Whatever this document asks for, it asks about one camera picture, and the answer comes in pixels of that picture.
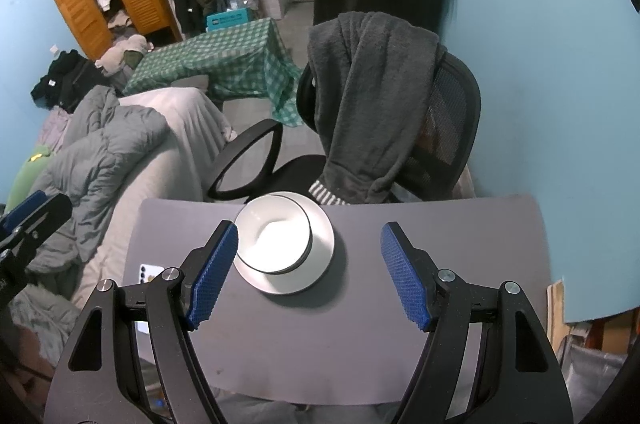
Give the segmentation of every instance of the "gray table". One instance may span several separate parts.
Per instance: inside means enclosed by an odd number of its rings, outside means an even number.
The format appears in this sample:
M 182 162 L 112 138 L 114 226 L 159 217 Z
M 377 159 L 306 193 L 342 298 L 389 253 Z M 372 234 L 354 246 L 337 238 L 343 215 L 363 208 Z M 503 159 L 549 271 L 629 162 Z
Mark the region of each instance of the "gray table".
M 179 266 L 220 220 L 234 220 L 241 208 L 145 201 L 129 244 L 125 285 L 138 282 L 141 263 Z M 548 252 L 538 205 L 529 196 L 323 209 L 336 248 L 311 289 L 264 295 L 231 268 L 212 317 L 191 335 L 212 386 L 299 404 L 400 400 L 426 335 L 406 319 L 380 255 L 380 229 L 388 221 L 398 221 L 437 266 L 470 283 L 518 282 L 546 319 Z M 153 362 L 149 337 L 139 332 L 138 339 L 140 356 Z M 472 325 L 459 399 L 468 398 L 478 346 L 479 325 Z

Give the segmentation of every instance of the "bed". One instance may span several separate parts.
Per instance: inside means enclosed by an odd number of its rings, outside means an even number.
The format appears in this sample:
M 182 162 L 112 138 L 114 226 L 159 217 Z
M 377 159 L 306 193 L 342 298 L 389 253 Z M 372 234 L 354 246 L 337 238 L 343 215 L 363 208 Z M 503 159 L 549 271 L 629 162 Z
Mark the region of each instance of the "bed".
M 146 156 L 120 188 L 102 244 L 84 266 L 72 302 L 82 308 L 96 283 L 111 278 L 122 285 L 129 239 L 138 208 L 148 198 L 202 201 L 213 160 L 234 138 L 231 126 L 199 90 L 165 88 L 120 100 L 121 105 L 151 107 L 166 118 L 171 132 Z

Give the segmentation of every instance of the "green checkered tablecloth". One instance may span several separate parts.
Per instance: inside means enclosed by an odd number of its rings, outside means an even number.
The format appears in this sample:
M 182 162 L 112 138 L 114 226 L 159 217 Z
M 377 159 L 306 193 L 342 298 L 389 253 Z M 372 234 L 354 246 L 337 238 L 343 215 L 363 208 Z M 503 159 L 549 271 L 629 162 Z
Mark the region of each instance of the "green checkered tablecloth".
M 200 34 L 147 54 L 124 90 L 126 96 L 171 86 L 181 78 L 209 75 L 214 101 L 269 98 L 273 119 L 302 124 L 296 90 L 302 75 L 287 53 L 272 18 Z

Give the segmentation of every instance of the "white plate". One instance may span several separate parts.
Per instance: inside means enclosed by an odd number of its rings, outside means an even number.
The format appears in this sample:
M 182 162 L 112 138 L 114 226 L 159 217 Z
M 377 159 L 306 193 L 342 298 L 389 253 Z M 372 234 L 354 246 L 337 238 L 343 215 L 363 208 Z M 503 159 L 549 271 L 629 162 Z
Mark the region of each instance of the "white plate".
M 236 257 L 234 265 L 247 283 L 267 294 L 293 294 L 308 289 L 327 270 L 334 255 L 334 229 L 322 208 L 304 195 L 289 191 L 271 193 L 291 199 L 306 212 L 311 223 L 313 243 L 306 260 L 299 267 L 284 274 L 265 274 L 252 269 Z
M 236 217 L 238 258 L 266 274 L 293 271 L 311 247 L 311 227 L 295 200 L 265 195 L 249 202 Z

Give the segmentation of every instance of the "table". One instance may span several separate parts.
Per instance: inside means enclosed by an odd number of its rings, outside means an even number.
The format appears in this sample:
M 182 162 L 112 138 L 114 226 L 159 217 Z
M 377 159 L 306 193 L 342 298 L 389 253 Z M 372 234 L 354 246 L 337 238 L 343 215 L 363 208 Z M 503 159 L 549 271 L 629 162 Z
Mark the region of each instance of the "table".
M 179 266 L 241 205 L 146 200 L 134 229 L 124 285 L 141 263 Z M 546 320 L 550 283 L 544 226 L 528 195 L 431 203 L 322 207 L 334 226 L 334 259 L 306 292 L 264 295 L 231 268 L 209 321 L 191 340 L 209 384 L 297 404 L 378 404 L 400 400 L 426 334 L 407 320 L 380 254 L 380 229 L 397 221 L 436 265 L 467 282 L 513 280 Z M 468 399 L 480 325 L 472 325 L 456 398 Z M 148 335 L 138 333 L 153 362 Z
M 196 75 L 209 76 L 207 96 L 214 102 L 269 98 L 271 117 L 289 127 L 302 124 L 296 90 L 302 69 L 282 43 L 272 18 L 216 29 L 147 54 L 124 89 L 126 96 Z

